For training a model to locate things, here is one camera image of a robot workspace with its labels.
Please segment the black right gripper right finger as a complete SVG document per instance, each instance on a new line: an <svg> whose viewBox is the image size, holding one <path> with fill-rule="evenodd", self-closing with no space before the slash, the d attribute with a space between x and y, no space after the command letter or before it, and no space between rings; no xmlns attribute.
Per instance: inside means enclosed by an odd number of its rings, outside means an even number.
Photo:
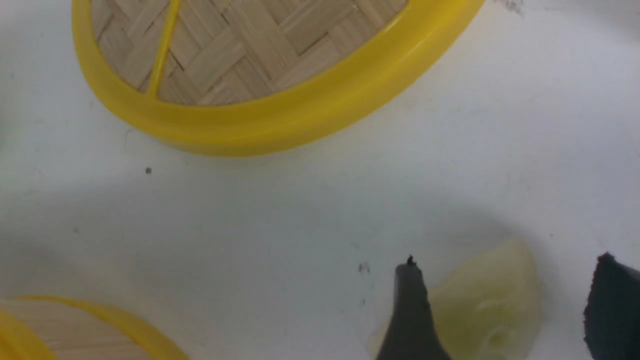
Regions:
<svg viewBox="0 0 640 360"><path fill-rule="evenodd" d="M608 252L598 257L583 330L594 360L640 358L640 274Z"/></svg>

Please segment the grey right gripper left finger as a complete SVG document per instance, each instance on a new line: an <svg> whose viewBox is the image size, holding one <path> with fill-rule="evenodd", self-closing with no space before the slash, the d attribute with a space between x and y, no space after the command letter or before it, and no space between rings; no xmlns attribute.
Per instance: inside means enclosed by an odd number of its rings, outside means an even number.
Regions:
<svg viewBox="0 0 640 360"><path fill-rule="evenodd" d="M393 312L377 360L449 360L435 330L423 272L410 255L395 268Z"/></svg>

